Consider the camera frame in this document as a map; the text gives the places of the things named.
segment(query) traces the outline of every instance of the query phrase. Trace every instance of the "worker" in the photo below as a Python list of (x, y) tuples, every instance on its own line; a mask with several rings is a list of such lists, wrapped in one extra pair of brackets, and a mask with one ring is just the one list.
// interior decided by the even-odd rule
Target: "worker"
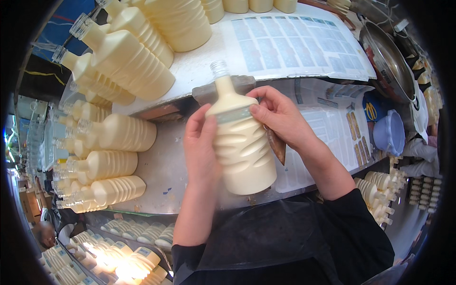
[(188, 185), (174, 229), (174, 284), (361, 284), (392, 266), (393, 247), (360, 190), (293, 102), (270, 86), (247, 96), (261, 98), (252, 116), (298, 152), (324, 203), (279, 200), (212, 228), (222, 168), (216, 118), (205, 119), (210, 105), (202, 106), (183, 141)]
[[(57, 209), (55, 205), (57, 195), (54, 195), (51, 205), (48, 205), (37, 176), (35, 176), (35, 183), (42, 204), (41, 218), (36, 225), (38, 230), (35, 233), (38, 242), (45, 249), (50, 249), (57, 244), (56, 237), (63, 245), (69, 244), (72, 234), (78, 233), (73, 231), (81, 217), (71, 209)], [(81, 228), (78, 227), (76, 231), (81, 232)]]

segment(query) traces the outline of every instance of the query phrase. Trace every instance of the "labeled bottle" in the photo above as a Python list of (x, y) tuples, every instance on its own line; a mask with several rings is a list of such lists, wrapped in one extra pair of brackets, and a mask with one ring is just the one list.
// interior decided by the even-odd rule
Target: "labeled bottle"
[(52, 60), (61, 63), (71, 70), (73, 81), (83, 88), (91, 90), (100, 97), (111, 102), (124, 106), (131, 104), (135, 100), (135, 97), (130, 92), (114, 83), (105, 74), (97, 71), (97, 69), (91, 65), (92, 57), (93, 55), (89, 52), (77, 56), (74, 53), (69, 52), (68, 49), (58, 46), (52, 56)]
[(274, 0), (274, 7), (284, 13), (294, 13), (298, 0)]
[(200, 0), (146, 0), (144, 9), (147, 10), (148, 20), (175, 52), (200, 47), (212, 35)]
[(144, 100), (164, 95), (175, 78), (166, 66), (129, 31), (105, 34), (86, 14), (70, 33), (93, 50), (91, 65), (119, 86)]
[(217, 118), (214, 151), (223, 167), (223, 180), (231, 193), (255, 194), (277, 178), (266, 130), (252, 117), (249, 106), (255, 98), (236, 94), (224, 61), (211, 64), (218, 101), (206, 112)]
[(111, 101), (108, 101), (105, 98), (98, 96), (95, 92), (93, 92), (91, 90), (88, 90), (86, 88), (79, 86), (74, 81), (71, 81), (71, 83), (70, 83), (70, 90), (81, 93), (82, 95), (85, 96), (87, 102), (100, 106), (104, 109), (110, 110), (113, 106), (113, 103)]
[(71, 161), (69, 172), (86, 172), (93, 180), (132, 175), (138, 165), (138, 155), (132, 151), (95, 150), (87, 159)]
[(104, 207), (140, 197), (145, 188), (138, 176), (111, 178), (94, 181), (90, 188), (73, 193), (73, 199), (75, 204), (83, 204), (86, 209), (91, 208), (91, 202)]
[(117, 0), (97, 0), (113, 18), (110, 31), (130, 31), (166, 68), (172, 64), (174, 53), (138, 7), (129, 7)]
[(78, 126), (78, 121), (76, 121), (73, 116), (62, 116), (54, 113), (52, 115), (52, 121), (70, 128), (76, 128)]
[(93, 122), (103, 122), (104, 118), (111, 114), (110, 110), (93, 105), (89, 102), (76, 100), (74, 104), (63, 104), (63, 112), (73, 116), (75, 119), (86, 119)]
[(146, 151), (155, 142), (155, 124), (121, 114), (111, 114), (102, 123), (81, 119), (78, 132), (98, 138), (107, 150)]
[(225, 15), (222, 0), (201, 0), (201, 5), (209, 24), (217, 23)]
[(249, 11), (249, 0), (223, 0), (223, 8), (230, 13), (247, 13)]
[(81, 140), (55, 138), (55, 142), (58, 149), (67, 150), (69, 153), (76, 154), (79, 158), (86, 158), (90, 153), (90, 149), (85, 147)]
[(272, 10), (274, 0), (249, 0), (249, 8), (255, 13), (265, 13)]

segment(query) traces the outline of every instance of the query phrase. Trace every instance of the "black apron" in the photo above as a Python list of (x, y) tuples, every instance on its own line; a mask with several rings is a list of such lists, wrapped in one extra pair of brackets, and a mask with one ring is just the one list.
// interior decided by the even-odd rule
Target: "black apron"
[(323, 235), (314, 202), (275, 201), (242, 209), (213, 227), (195, 270), (183, 264), (179, 285), (201, 270), (254, 269), (315, 258), (333, 285), (341, 285)]
[(52, 198), (52, 206), (50, 209), (47, 210), (46, 215), (44, 216), (44, 220), (48, 221), (53, 224), (54, 229), (58, 234), (68, 224), (75, 224), (79, 220), (78, 214), (73, 212), (72, 209), (57, 209), (56, 201), (62, 200), (58, 198), (57, 195), (54, 195)]

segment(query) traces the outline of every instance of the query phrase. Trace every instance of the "scissors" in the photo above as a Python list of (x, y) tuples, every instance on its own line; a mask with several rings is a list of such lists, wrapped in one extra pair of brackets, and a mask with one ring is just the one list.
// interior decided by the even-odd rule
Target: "scissors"
[(374, 108), (372, 103), (366, 102), (366, 108), (364, 109), (366, 111), (366, 115), (369, 118), (369, 120), (373, 121), (377, 118), (377, 110)]

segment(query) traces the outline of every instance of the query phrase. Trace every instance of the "metal pot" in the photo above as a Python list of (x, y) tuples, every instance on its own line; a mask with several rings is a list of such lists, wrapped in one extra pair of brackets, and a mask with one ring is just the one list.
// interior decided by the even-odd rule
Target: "metal pot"
[(395, 102), (420, 104), (415, 96), (414, 78), (397, 46), (376, 24), (358, 13), (363, 24), (359, 41), (377, 74), (374, 86), (379, 92)]

